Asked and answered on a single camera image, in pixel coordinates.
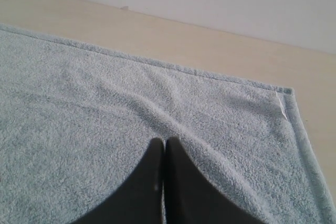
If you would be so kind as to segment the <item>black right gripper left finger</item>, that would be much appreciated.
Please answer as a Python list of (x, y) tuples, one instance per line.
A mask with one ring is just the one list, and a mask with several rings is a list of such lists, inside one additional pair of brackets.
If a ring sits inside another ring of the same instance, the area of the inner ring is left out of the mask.
[(73, 223), (162, 223), (163, 161), (163, 141), (153, 138), (117, 190)]

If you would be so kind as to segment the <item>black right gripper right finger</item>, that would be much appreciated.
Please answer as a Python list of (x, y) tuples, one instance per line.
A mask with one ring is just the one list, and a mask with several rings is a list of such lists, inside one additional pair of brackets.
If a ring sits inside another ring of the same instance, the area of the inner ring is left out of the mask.
[(262, 223), (221, 194), (176, 137), (165, 146), (164, 204), (167, 223)]

